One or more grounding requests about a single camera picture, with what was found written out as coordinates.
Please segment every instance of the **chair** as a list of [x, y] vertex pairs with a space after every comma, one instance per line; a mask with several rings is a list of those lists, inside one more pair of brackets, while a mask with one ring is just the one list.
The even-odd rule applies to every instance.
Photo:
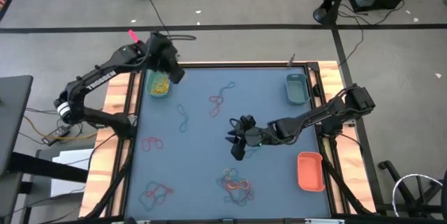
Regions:
[[[381, 170], [388, 170], [395, 182], [401, 179], [401, 176], [389, 160], [380, 162], [378, 166]], [[405, 204], [396, 204], [397, 210], [407, 212], [409, 217], [414, 218], [433, 218], [430, 214], [437, 213], [442, 214], [444, 220], [447, 220], [447, 185], [444, 183], [444, 181], [447, 181], [447, 171], [444, 175], [444, 179], [439, 180], [443, 186], [431, 181], [430, 187], [425, 192], [422, 189], [420, 177], [416, 178], [418, 182], [419, 198], [415, 199], [405, 182], [402, 181], [397, 188], [402, 194]], [[428, 205], [427, 203], [430, 202], [439, 191], [441, 191], [441, 206]], [[377, 204], [376, 210], [378, 212], [393, 211], [393, 206], [392, 204]]]

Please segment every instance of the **wooden table frame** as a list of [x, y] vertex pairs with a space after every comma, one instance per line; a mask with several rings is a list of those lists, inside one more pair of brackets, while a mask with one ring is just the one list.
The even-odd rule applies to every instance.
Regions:
[[[204, 65], [225, 65], [241, 62], [195, 62], [195, 63], [181, 63], [184, 67], [188, 67], [196, 64]], [[269, 61], [269, 62], [243, 62], [246, 64], [280, 64], [286, 65], [284, 61]], [[294, 62], [295, 64], [303, 64], [306, 62]], [[330, 100], [335, 94], [343, 89], [342, 79], [339, 73], [339, 69], [336, 61], [318, 61], [308, 63], [308, 76], [310, 77], [310, 83], [312, 87], [315, 84], [322, 84], [324, 90], [324, 96], [326, 100]], [[121, 74], [110, 80], [105, 97], [103, 111], [108, 113], [135, 113], [135, 109], [138, 108], [140, 101], [139, 95], [142, 92], [140, 83], [143, 82], [140, 74]], [[324, 103], [322, 98], [316, 98], [314, 101], [315, 106]], [[104, 140], [109, 138], [113, 134], [111, 128], [101, 129], [98, 132], [95, 146], [98, 146]], [[354, 127], [344, 125], [343, 134], [348, 137], [352, 137], [357, 140], [356, 130]], [[331, 150], [331, 146], [328, 140], [323, 139], [323, 144], [329, 159], [332, 164], [340, 164], [339, 169], [343, 174], [343, 178], [347, 186], [352, 190], [354, 195], [360, 200], [360, 202], [370, 211], [375, 211], [374, 201], [372, 198], [365, 166], [363, 164], [362, 155], [357, 143], [344, 137], [337, 137], [337, 147], [335, 151]], [[110, 185], [112, 174], [123, 163], [129, 150], [129, 141], [118, 141], [117, 137], [113, 137], [99, 149], [97, 149], [91, 160], [91, 167], [89, 176], [87, 178], [87, 184], [85, 187], [85, 194], [82, 200], [82, 206], [80, 209], [80, 216], [88, 214], [95, 204], [101, 199], [104, 192]], [[334, 212], [344, 213], [344, 209], [348, 207], [345, 200], [340, 195], [337, 184], [330, 178], [331, 183], [328, 188], [332, 188], [332, 195], [334, 200]], [[126, 191], [123, 190], [125, 184], [128, 181], [124, 179], [113, 197], [112, 207], [109, 207], [103, 212], [103, 216], [116, 216], [124, 213], [125, 206], [122, 206], [122, 199], [126, 198]]]

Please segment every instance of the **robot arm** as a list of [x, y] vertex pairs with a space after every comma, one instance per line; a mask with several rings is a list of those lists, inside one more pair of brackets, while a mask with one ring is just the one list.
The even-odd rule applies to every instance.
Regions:
[[177, 62], [177, 49], [172, 41], [161, 33], [151, 33], [146, 43], [141, 40], [116, 50], [109, 61], [94, 66], [76, 81], [69, 82], [54, 101], [62, 120], [67, 124], [88, 121], [96, 125], [111, 126], [122, 137], [129, 136], [130, 121], [126, 115], [108, 114], [84, 106], [85, 96], [120, 73], [150, 69], [169, 74], [177, 84], [184, 75]]
[[230, 119], [233, 130], [226, 139], [233, 143], [231, 154], [236, 160], [242, 160], [245, 146], [258, 147], [264, 144], [294, 144], [302, 129], [321, 122], [323, 132], [333, 132], [334, 124], [358, 119], [369, 114], [376, 105], [365, 88], [353, 84], [342, 89], [326, 105], [317, 107], [295, 118], [277, 119], [267, 123], [266, 128], [256, 127], [254, 118], [242, 116], [240, 120]]

